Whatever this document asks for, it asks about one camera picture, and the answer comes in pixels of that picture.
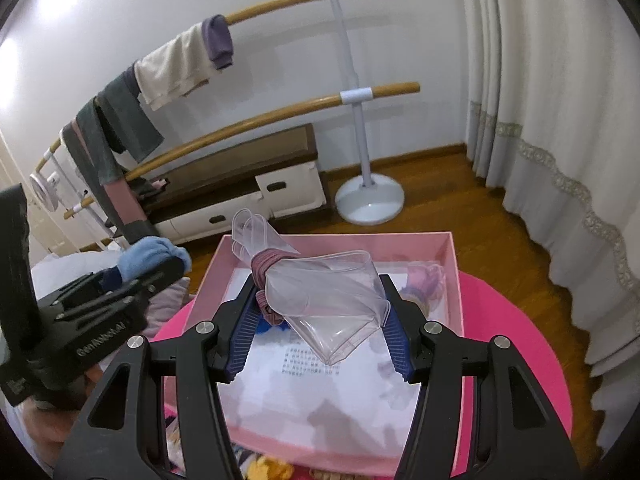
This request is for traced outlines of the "person's left hand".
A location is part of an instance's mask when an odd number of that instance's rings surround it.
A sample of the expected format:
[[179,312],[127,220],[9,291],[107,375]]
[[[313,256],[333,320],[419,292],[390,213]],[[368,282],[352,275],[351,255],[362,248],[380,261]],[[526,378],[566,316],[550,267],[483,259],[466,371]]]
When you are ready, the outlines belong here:
[[35,452],[47,466],[54,468],[62,447],[72,431],[78,411],[40,410],[34,399],[22,404],[22,419],[26,434]]

